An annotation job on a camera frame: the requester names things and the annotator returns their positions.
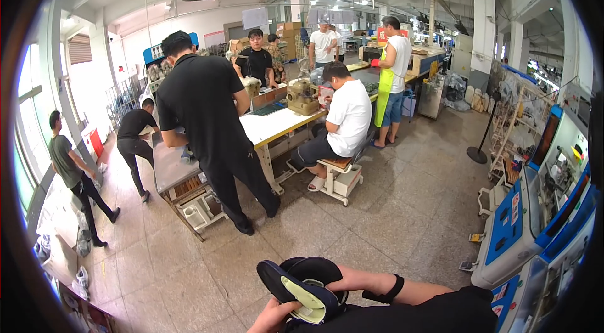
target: blue denim shorts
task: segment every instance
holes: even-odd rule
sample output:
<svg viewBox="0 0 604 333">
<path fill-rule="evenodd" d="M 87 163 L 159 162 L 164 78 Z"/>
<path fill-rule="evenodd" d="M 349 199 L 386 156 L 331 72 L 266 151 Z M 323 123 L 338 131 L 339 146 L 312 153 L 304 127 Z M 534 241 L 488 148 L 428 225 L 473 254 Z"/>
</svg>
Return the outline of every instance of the blue denim shorts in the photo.
<svg viewBox="0 0 604 333">
<path fill-rule="evenodd" d="M 392 123 L 400 123 L 403 94 L 404 92 L 390 93 L 388 103 L 386 104 L 386 111 L 383 113 L 382 127 L 389 126 Z"/>
</svg>

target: white slipper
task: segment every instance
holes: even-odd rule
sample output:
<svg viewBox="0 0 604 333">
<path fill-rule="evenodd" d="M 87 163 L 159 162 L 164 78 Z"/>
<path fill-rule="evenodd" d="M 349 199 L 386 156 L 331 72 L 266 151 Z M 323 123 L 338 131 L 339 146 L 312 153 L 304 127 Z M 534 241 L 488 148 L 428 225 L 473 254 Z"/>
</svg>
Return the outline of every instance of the white slipper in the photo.
<svg viewBox="0 0 604 333">
<path fill-rule="evenodd" d="M 308 191 L 309 192 L 318 192 L 319 190 L 321 190 L 323 188 L 323 186 L 325 186 L 325 181 L 327 181 L 326 178 L 321 178 L 319 176 L 315 176 L 312 181 L 310 182 L 310 184 L 308 184 Z"/>
</svg>

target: neon green apron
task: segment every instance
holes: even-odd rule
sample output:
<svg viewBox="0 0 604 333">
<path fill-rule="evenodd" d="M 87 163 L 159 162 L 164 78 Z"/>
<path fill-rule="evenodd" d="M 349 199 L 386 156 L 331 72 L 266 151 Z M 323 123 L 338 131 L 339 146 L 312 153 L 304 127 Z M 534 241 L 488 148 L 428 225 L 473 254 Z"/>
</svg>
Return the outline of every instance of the neon green apron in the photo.
<svg viewBox="0 0 604 333">
<path fill-rule="evenodd" d="M 380 60 L 386 59 L 386 47 L 382 50 L 382 57 Z M 390 96 L 390 90 L 392 89 L 392 82 L 394 81 L 394 72 L 390 68 L 382 68 L 379 73 L 379 87 L 377 89 L 377 103 L 376 103 L 376 117 L 373 123 L 377 127 L 382 126 L 383 115 L 386 112 L 386 105 L 388 104 L 388 97 Z"/>
</svg>

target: black wristband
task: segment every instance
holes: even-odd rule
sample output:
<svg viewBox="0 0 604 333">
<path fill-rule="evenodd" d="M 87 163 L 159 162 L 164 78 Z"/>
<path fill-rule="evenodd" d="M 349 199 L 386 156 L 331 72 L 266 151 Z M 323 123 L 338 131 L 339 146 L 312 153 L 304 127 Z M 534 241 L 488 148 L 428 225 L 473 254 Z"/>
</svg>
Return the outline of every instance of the black wristband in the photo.
<svg viewBox="0 0 604 333">
<path fill-rule="evenodd" d="M 395 297 L 399 294 L 399 292 L 403 289 L 403 286 L 405 285 L 405 278 L 399 276 L 398 274 L 392 275 L 396 277 L 396 283 L 394 284 L 392 289 L 390 289 L 390 291 L 386 293 L 386 295 L 375 295 L 373 292 L 363 291 L 363 299 L 375 300 L 376 302 L 380 302 L 383 304 L 392 304 L 392 301 L 395 299 Z"/>
</svg>

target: foot pedal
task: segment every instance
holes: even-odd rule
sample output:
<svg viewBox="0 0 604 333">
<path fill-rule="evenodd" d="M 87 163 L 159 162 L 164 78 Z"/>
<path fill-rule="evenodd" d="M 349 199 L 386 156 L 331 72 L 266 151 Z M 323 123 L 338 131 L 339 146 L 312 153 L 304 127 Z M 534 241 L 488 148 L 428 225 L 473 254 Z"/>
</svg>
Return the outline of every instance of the foot pedal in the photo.
<svg viewBox="0 0 604 333">
<path fill-rule="evenodd" d="M 477 265 L 478 265 L 478 262 L 462 261 L 459 264 L 459 270 L 467 271 L 468 273 L 471 273 L 472 271 L 474 271 L 476 269 Z"/>
<path fill-rule="evenodd" d="M 484 240 L 484 233 L 472 233 L 468 238 L 469 242 L 482 242 Z"/>
<path fill-rule="evenodd" d="M 288 161 L 286 161 L 285 163 L 288 165 L 288 167 L 292 170 L 292 172 L 294 173 L 302 173 L 306 168 L 302 167 L 301 169 L 296 168 L 292 163 L 291 163 L 292 159 L 289 159 Z"/>
</svg>

